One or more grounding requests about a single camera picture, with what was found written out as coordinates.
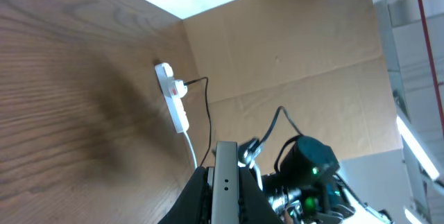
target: green light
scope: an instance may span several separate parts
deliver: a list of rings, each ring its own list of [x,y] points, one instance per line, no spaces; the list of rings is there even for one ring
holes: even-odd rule
[[[316,213],[316,200],[312,197],[307,197],[304,201],[304,206],[302,207],[304,212],[308,215]]]

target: black cable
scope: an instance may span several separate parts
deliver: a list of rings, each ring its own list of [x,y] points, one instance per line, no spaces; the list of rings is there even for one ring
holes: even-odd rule
[[[297,132],[299,135],[303,135],[303,134],[301,133],[301,131],[298,129],[298,127],[296,126],[296,124],[294,124],[293,120],[291,120],[291,118],[290,118],[290,116],[289,116],[289,113],[287,112],[287,110],[285,109],[285,107],[284,107],[284,106],[279,106],[279,107],[277,108],[277,110],[276,110],[275,116],[273,117],[273,121],[271,122],[270,127],[268,128],[268,130],[267,130],[267,132],[265,133],[264,137],[262,137],[262,139],[261,139],[259,145],[262,145],[262,144],[268,139],[268,137],[270,136],[271,131],[273,131],[273,129],[275,128],[276,121],[277,121],[277,119],[278,119],[279,112],[280,112],[281,110],[284,112],[285,116],[286,116],[287,119],[289,120],[291,126],[296,130],[296,132]]]
[[[207,158],[208,152],[210,151],[211,148],[211,132],[213,129],[212,123],[211,123],[211,116],[210,116],[210,109],[208,108],[208,94],[207,94],[207,90],[208,90],[208,77],[202,77],[202,78],[198,78],[195,80],[191,80],[189,82],[184,83],[186,86],[190,85],[190,84],[194,84],[195,82],[198,82],[200,80],[206,80],[207,82],[205,83],[205,106],[207,107],[207,115],[208,115],[208,121],[210,122],[210,140],[208,141],[208,149],[207,152],[205,152],[205,156],[202,159],[202,162],[200,163],[200,165],[203,165],[203,162],[205,161],[205,158]]]
[[[275,168],[275,172],[276,172],[276,173],[279,173],[279,172],[280,172],[280,171],[279,171],[279,168],[278,168],[278,164],[279,164],[280,157],[282,156],[282,153],[284,152],[284,149],[285,149],[289,144],[291,144],[292,142],[297,141],[298,138],[301,137],[301,136],[302,136],[302,135],[297,135],[297,136],[295,136],[295,137],[290,138],[290,140],[286,141],[285,144],[283,145],[283,147],[280,149],[280,151],[279,151],[279,155],[278,155],[277,158],[276,158],[275,166],[274,166],[274,168]]]

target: white power strip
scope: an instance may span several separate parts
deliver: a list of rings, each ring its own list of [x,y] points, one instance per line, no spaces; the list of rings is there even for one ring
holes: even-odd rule
[[[181,98],[188,88],[182,80],[174,79],[173,69],[168,63],[158,64],[154,68],[177,133],[186,132],[189,122]]]

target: cardboard box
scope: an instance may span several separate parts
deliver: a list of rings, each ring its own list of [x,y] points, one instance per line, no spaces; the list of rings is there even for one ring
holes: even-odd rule
[[[185,27],[210,78],[215,141],[262,137],[283,105],[340,159],[402,147],[371,0],[236,0]],[[282,117],[266,171],[294,134]]]

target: wooden table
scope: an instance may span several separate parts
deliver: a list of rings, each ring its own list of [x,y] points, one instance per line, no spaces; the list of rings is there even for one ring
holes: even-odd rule
[[[0,0],[0,223],[156,223],[191,175],[153,65],[198,77],[144,0]],[[198,161],[203,88],[185,99]]]

